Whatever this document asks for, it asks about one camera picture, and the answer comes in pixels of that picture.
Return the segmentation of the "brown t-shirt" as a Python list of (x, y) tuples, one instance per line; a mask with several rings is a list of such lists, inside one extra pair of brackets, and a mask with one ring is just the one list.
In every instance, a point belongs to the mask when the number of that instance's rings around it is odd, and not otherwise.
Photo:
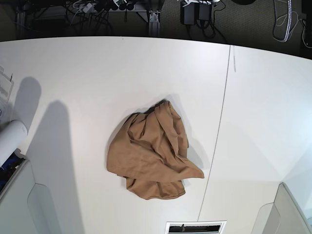
[(188, 148), (180, 115), (163, 100), (127, 118), (109, 145), (106, 168), (142, 199), (176, 199), (185, 194), (183, 180), (204, 178), (188, 160)]

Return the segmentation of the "black power adapter left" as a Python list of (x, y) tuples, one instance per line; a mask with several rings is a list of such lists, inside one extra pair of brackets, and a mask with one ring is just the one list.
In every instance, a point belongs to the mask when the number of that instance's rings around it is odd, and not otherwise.
[(183, 25), (195, 25), (195, 3), (181, 4), (180, 22)]

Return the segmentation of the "black power adapter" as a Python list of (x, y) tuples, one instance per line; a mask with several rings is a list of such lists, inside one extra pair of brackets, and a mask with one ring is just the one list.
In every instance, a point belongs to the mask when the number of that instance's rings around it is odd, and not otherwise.
[(198, 9), (198, 19), (209, 21), (211, 19), (212, 6), (210, 4), (200, 4)]
[(195, 25), (195, 3), (181, 4), (180, 22), (183, 25)]

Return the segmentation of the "black power adapter right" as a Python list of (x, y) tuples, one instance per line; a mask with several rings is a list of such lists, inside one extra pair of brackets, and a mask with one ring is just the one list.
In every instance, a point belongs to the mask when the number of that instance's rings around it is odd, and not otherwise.
[(198, 9), (198, 19), (209, 21), (211, 19), (212, 6), (210, 4), (200, 4)]

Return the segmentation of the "white cylinder roll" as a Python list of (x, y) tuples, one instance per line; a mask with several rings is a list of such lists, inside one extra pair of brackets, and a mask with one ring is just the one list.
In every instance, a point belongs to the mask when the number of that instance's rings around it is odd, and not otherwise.
[(27, 135), (25, 125), (18, 120), (11, 121), (0, 132), (0, 166), (6, 162)]

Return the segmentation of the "clear plastic container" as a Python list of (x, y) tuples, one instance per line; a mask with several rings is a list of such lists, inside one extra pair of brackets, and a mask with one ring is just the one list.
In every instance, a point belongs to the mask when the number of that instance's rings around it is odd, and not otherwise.
[(13, 75), (8, 76), (0, 67), (0, 121), (5, 122), (10, 112), (9, 99), (14, 87)]

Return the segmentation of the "aluminium frame post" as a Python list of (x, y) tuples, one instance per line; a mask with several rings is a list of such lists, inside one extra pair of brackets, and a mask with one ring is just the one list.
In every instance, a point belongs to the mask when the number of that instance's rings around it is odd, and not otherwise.
[(164, 0), (143, 0), (140, 4), (144, 10), (137, 13), (147, 23), (150, 37), (157, 38), (160, 35), (160, 14), (164, 3)]

